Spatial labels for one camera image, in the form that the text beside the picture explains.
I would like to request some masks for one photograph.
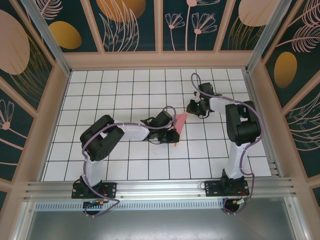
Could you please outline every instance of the gray floor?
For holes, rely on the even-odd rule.
[[[221,209],[36,212],[28,240],[294,240],[283,199],[252,199],[239,215]]]

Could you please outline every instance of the grid floor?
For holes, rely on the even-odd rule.
[[[45,166],[43,181],[74,181],[82,174],[80,135],[103,115],[121,122],[155,117],[164,106],[178,114],[186,110],[195,91],[190,76],[215,92],[249,100],[240,69],[152,69],[73,71]],[[230,149],[226,118],[213,112],[206,119],[188,114],[174,144],[121,141],[104,160],[103,180],[167,180],[219,178]],[[245,171],[271,176],[262,143],[248,153]]]

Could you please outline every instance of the enclosure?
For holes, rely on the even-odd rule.
[[[320,239],[319,0],[3,0],[0,22],[1,239]],[[120,203],[87,218],[81,134],[184,116],[193,73],[263,119],[247,208],[202,188],[231,158],[213,111],[176,144],[120,140],[100,169]]]

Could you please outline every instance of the pink object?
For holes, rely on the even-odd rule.
[[[174,126],[174,128],[176,129],[176,131],[177,131],[177,133],[180,135],[181,134],[181,132],[182,132],[182,129],[184,129],[184,125],[185,125],[185,121],[186,121],[186,118],[187,118],[187,113],[186,112],[184,112],[184,113],[182,113],[182,114],[177,114],[176,116],[175,116],[175,118],[176,118],[176,123],[175,123],[175,126]]]

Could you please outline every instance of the purple cable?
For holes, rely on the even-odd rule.
[[[99,217],[103,214],[105,214],[106,212],[108,212],[110,209],[114,208],[116,205],[118,205],[120,203],[120,200],[118,199],[115,199],[115,198],[110,198],[110,197],[107,197],[107,196],[104,196],[100,193],[98,193],[97,191],[95,191],[89,184],[89,181],[88,181],[88,178],[87,178],[87,171],[86,171],[86,166],[87,166],[87,161],[88,161],[88,155],[85,153],[86,151],[86,148],[87,146],[91,143],[91,141],[93,139],[95,139],[98,135],[100,135],[102,132],[104,132],[105,130],[109,129],[109,128],[112,128],[112,127],[115,127],[115,126],[125,126],[125,125],[131,125],[131,126],[140,126],[140,127],[143,127],[143,128],[146,128],[146,129],[153,129],[153,130],[160,130],[160,129],[164,129],[166,127],[169,127],[171,126],[172,124],[174,124],[174,122],[176,121],[176,115],[177,115],[177,112],[176,112],[176,109],[173,107],[173,106],[166,106],[164,107],[162,110],[165,110],[165,109],[173,109],[173,117],[172,117],[172,120],[165,126],[160,126],[160,127],[152,127],[152,126],[147,126],[147,125],[144,125],[144,124],[140,124],[140,123],[134,123],[134,122],[119,122],[119,123],[113,123],[113,124],[110,124],[108,126],[105,126],[104,128],[102,128],[100,131],[98,131],[95,135],[93,135],[83,146],[82,148],[82,155],[85,157],[85,160],[84,160],[84,164],[83,164],[83,176],[84,176],[84,182],[85,184],[89,187],[89,189],[97,196],[101,197],[102,199],[107,199],[109,201],[115,201],[116,203],[113,204],[112,206],[110,206],[108,209],[104,210],[104,211],[100,211],[98,212],[97,214],[95,215],[89,215],[87,213],[87,209],[91,206],[93,206],[94,204],[90,204],[88,205],[85,209],[84,209],[84,213],[86,214],[87,217]]]
[[[232,102],[232,103],[241,104],[241,105],[247,107],[248,109],[250,109],[250,110],[256,115],[256,117],[257,117],[258,120],[259,120],[259,124],[260,124],[260,126],[261,126],[261,134],[260,134],[260,136],[258,137],[258,139],[257,139],[255,142],[249,144],[248,146],[246,146],[246,147],[243,149],[243,151],[242,151],[242,153],[241,153],[241,156],[240,156],[240,164],[239,164],[240,171],[241,171],[241,173],[242,173],[243,175],[245,175],[245,176],[252,176],[251,192],[250,192],[250,195],[249,195],[249,200],[250,200],[251,197],[252,197],[252,194],[253,194],[253,190],[254,190],[255,174],[254,174],[253,172],[251,172],[251,173],[245,173],[245,172],[243,171],[243,169],[242,169],[242,163],[243,163],[244,156],[245,156],[246,151],[248,150],[248,148],[250,148],[251,146],[257,144],[259,141],[262,140],[262,138],[263,138],[263,136],[264,136],[264,134],[265,134],[264,121],[263,121],[263,119],[261,118],[261,116],[257,113],[257,111],[256,111],[253,107],[251,107],[250,105],[248,105],[248,104],[246,104],[246,103],[244,103],[244,102],[242,102],[242,101],[234,100],[234,99],[231,99],[231,98],[226,97],[226,96],[211,95],[211,94],[205,93],[204,91],[201,91],[201,90],[195,85],[195,83],[194,83],[194,79],[193,79],[194,75],[196,76],[197,80],[200,80],[200,81],[201,81],[201,79],[200,79],[200,76],[199,76],[197,73],[194,72],[194,73],[191,74],[191,83],[192,83],[193,87],[194,87],[199,93],[201,93],[201,94],[203,94],[203,95],[205,95],[205,96],[211,97],[211,98],[224,99],[224,100],[227,100],[227,101]],[[223,204],[222,204],[222,210],[223,210],[226,214],[231,213],[230,210],[228,210],[228,209],[225,208],[225,204],[226,204],[226,201],[227,201],[227,200],[228,200],[228,198],[225,198],[225,199],[223,200]],[[246,206],[247,206],[247,202],[246,202],[246,203],[244,204],[244,206],[243,206],[240,210],[238,210],[237,212],[238,212],[238,213],[242,212],[242,211],[245,209]]]

